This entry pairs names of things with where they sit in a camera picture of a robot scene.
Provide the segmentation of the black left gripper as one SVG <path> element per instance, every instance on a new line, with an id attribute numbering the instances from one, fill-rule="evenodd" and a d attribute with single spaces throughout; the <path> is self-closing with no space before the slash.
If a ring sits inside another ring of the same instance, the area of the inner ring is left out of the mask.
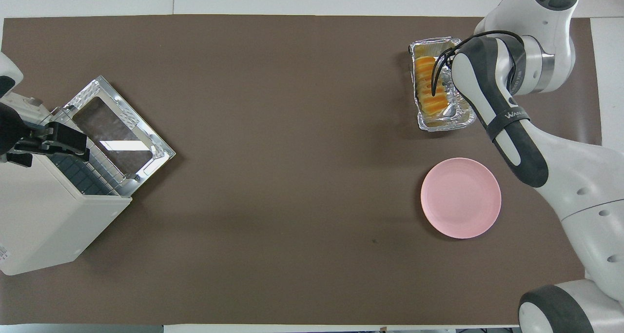
<path id="1" fill-rule="evenodd" d="M 22 151 L 26 153 L 10 153 L 11 149 L 22 139 Z M 33 129 L 24 123 L 17 111 L 10 106 L 0 104 L 0 154 L 1 162 L 11 162 L 30 168 L 33 156 L 65 155 L 75 156 L 88 162 L 91 153 L 87 148 L 88 136 L 61 122 L 51 121 L 42 128 Z"/>

